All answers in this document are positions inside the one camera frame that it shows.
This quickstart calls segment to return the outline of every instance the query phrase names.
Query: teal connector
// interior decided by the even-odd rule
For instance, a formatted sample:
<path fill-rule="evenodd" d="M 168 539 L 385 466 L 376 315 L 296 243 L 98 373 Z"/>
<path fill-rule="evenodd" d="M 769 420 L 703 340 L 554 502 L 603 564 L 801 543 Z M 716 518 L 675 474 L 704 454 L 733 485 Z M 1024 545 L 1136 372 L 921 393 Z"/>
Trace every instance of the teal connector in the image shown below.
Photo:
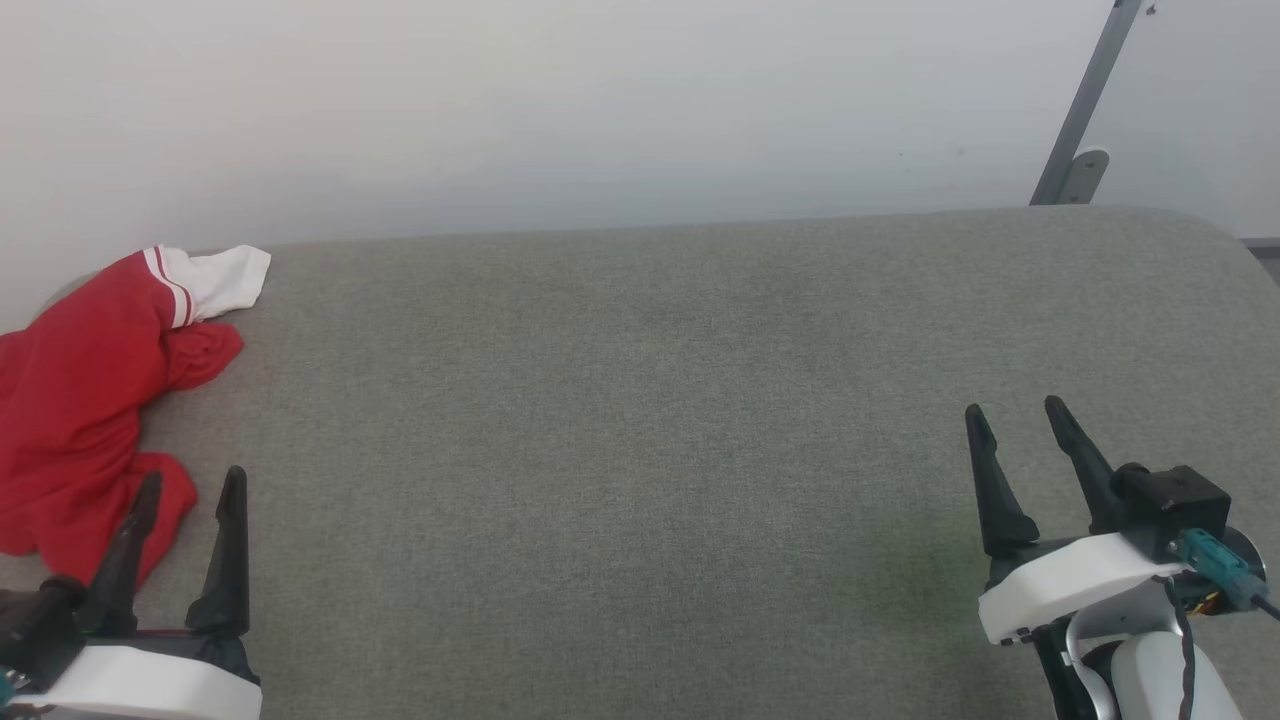
<path fill-rule="evenodd" d="M 1175 543 L 1183 562 L 1192 566 L 1215 585 L 1222 588 L 1226 598 L 1239 610 L 1252 610 L 1253 598 L 1268 598 L 1271 592 L 1261 578 L 1249 573 L 1249 564 L 1231 552 L 1217 538 L 1198 528 L 1184 530 Z"/>

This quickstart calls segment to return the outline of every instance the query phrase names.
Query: white sleeve cuff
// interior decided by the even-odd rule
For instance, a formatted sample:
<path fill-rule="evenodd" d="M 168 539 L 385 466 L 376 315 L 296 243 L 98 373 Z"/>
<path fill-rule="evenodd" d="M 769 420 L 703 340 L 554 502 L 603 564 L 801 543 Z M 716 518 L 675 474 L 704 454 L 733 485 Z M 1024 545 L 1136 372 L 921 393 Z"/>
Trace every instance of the white sleeve cuff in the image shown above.
<path fill-rule="evenodd" d="M 271 264 L 269 254 L 248 245 L 205 258 L 163 245 L 143 254 L 151 273 L 174 293 L 175 328 L 252 307 Z"/>

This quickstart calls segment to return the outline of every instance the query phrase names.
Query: gray fabric surface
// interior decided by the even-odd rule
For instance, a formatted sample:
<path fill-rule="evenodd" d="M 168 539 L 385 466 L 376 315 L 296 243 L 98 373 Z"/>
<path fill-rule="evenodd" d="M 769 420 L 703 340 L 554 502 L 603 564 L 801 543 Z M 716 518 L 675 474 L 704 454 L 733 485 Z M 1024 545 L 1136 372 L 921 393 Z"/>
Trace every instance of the gray fabric surface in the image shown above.
<path fill-rule="evenodd" d="M 1280 288 L 1184 217 L 1032 208 L 280 247 L 243 354 L 145 447 L 250 473 L 264 717 L 1053 716 L 986 643 L 963 414 L 1044 537 L 1088 516 L 1042 402 L 1187 462 L 1280 559 Z M 0 585 L 36 559 L 0 559 Z M 1196 623 L 1247 717 L 1280 628 Z"/>

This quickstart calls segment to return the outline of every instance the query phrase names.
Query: red and white shirt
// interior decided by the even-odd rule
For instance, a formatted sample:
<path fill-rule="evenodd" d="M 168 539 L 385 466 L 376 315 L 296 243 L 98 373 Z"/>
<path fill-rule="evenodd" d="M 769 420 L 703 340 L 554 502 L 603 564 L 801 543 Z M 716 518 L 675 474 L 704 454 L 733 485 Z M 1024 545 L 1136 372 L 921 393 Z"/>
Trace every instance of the red and white shirt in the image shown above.
<path fill-rule="evenodd" d="M 151 247 L 100 272 L 24 331 L 0 336 L 0 552 L 40 551 L 88 583 L 142 478 L 164 475 L 138 583 L 173 544 L 196 489 L 178 461 L 138 454 L 138 410 L 200 386 L 241 351 L 236 328 L 202 323 L 251 307 L 271 256 Z"/>

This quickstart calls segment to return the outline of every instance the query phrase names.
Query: black cable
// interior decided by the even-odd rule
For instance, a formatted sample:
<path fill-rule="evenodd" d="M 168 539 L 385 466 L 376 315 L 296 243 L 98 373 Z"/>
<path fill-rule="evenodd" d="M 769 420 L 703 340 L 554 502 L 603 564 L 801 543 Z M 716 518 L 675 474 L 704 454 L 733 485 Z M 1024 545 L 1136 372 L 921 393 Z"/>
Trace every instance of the black cable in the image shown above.
<path fill-rule="evenodd" d="M 1196 641 L 1192 639 L 1192 624 L 1187 620 L 1183 601 L 1174 591 L 1174 579 L 1161 578 L 1161 582 L 1165 585 L 1165 597 L 1174 606 L 1178 629 L 1183 632 L 1183 705 L 1178 708 L 1178 720 L 1192 720 L 1192 700 L 1196 696 Z"/>
<path fill-rule="evenodd" d="M 1260 610 L 1275 618 L 1276 620 L 1280 620 L 1280 607 L 1271 605 L 1270 600 L 1262 597 L 1261 594 L 1256 594 L 1253 596 L 1253 605 L 1257 605 Z"/>

